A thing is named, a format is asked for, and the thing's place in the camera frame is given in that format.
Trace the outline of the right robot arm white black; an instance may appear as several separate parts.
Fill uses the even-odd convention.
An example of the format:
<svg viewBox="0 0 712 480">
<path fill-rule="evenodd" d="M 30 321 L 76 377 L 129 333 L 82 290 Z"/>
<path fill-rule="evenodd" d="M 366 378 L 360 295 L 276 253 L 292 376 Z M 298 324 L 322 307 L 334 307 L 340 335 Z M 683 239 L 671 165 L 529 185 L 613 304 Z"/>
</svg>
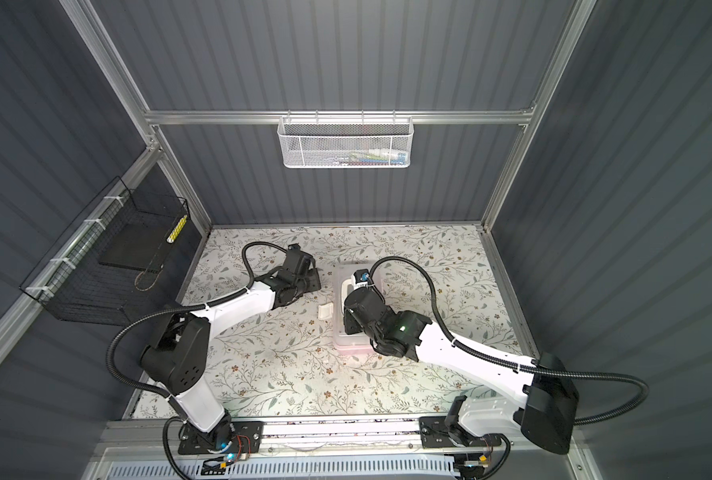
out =
<svg viewBox="0 0 712 480">
<path fill-rule="evenodd" d="M 492 444 L 498 434 L 521 433 L 548 452 L 569 452 L 579 392 L 570 378 L 546 373 L 552 367 L 563 373 L 560 360 L 546 354 L 534 361 L 477 342 L 455 346 L 429 317 L 396 312 L 367 287 L 351 292 L 343 309 L 346 321 L 359 326 L 377 353 L 450 369 L 499 395 L 489 400 L 461 395 L 453 401 L 439 428 L 453 445 Z"/>
</svg>

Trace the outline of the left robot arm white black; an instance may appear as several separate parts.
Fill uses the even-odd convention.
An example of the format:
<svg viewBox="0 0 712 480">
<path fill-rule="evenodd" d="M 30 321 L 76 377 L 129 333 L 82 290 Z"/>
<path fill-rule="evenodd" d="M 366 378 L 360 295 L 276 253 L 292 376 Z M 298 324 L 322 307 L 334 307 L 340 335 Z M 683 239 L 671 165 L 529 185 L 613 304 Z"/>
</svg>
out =
<svg viewBox="0 0 712 480">
<path fill-rule="evenodd" d="M 282 264 L 265 274 L 254 274 L 249 269 L 247 251 L 256 246 L 284 253 Z M 248 285 L 216 300 L 187 307 L 183 313 L 166 314 L 141 357 L 143 370 L 164 388 L 165 397 L 178 415 L 204 434 L 224 429 L 230 423 L 230 414 L 206 379 L 213 340 L 247 319 L 287 307 L 321 289 L 316 260 L 298 244 L 281 247 L 254 241 L 243 247 L 241 256 L 248 269 Z"/>
</svg>

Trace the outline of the pink tool box base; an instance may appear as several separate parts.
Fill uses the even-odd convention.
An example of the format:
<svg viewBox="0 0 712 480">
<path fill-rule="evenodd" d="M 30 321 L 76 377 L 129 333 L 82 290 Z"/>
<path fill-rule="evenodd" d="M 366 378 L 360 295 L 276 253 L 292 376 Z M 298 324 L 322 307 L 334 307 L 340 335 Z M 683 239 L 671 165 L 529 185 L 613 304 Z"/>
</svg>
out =
<svg viewBox="0 0 712 480">
<path fill-rule="evenodd" d="M 335 345 L 334 351 L 342 358 L 355 357 L 356 359 L 360 359 L 374 354 L 374 350 L 370 345 Z"/>
</svg>

